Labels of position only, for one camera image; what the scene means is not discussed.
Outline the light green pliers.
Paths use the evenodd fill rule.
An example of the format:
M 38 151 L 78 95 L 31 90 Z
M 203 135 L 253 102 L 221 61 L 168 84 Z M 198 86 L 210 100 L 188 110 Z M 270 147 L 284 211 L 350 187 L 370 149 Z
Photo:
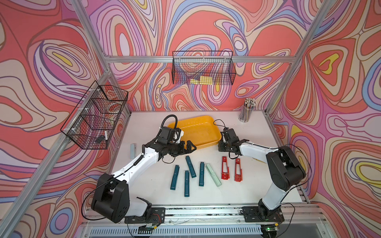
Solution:
M 212 166 L 209 163 L 206 164 L 206 169 L 207 169 L 209 175 L 211 176 L 213 182 L 215 183 L 215 185 L 217 187 L 222 186 L 220 179 L 218 178 L 217 174 L 215 173 L 215 171 L 213 170 Z

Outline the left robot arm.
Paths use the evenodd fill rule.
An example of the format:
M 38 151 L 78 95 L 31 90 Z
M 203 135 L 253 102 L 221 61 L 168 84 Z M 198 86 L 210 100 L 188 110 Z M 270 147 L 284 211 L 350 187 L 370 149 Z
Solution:
M 113 174 L 104 173 L 94 190 L 91 209 L 106 219 L 119 223 L 125 217 L 146 217 L 150 202 L 131 198 L 130 187 L 151 166 L 170 155 L 176 158 L 196 151 L 190 141 L 183 141 L 180 128 L 162 126 L 157 136 L 142 146 L 142 153 Z

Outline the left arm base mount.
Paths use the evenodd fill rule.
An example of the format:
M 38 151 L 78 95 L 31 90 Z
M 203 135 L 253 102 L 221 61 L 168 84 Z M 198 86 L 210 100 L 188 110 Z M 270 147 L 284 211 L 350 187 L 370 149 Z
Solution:
M 165 207 L 152 207 L 145 211 L 142 216 L 125 217 L 125 224 L 152 224 L 159 225 L 165 221 Z

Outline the yellow plastic storage tray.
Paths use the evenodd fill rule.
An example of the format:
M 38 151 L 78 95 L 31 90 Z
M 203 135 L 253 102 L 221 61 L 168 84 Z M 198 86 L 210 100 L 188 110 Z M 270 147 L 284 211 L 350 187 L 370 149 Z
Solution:
M 181 141 L 187 142 L 189 140 L 197 149 L 217 145 L 222 139 L 221 132 L 214 124 L 214 118 L 211 116 L 180 120 L 177 127 L 184 133 Z

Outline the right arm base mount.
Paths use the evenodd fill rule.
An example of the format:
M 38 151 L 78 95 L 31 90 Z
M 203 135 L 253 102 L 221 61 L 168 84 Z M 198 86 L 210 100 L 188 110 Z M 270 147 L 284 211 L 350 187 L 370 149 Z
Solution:
M 283 223 L 285 221 L 281 206 L 267 210 L 265 206 L 244 206 L 239 211 L 247 223 Z

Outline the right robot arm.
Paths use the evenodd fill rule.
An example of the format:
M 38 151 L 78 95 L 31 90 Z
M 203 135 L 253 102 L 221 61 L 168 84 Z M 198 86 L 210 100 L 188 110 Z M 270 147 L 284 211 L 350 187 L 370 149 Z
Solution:
M 281 207 L 288 192 L 295 188 L 305 177 L 306 171 L 289 146 L 270 148 L 240 140 L 232 128 L 224 128 L 218 151 L 251 157 L 268 165 L 272 184 L 266 195 L 258 203 L 261 219 L 270 218 Z

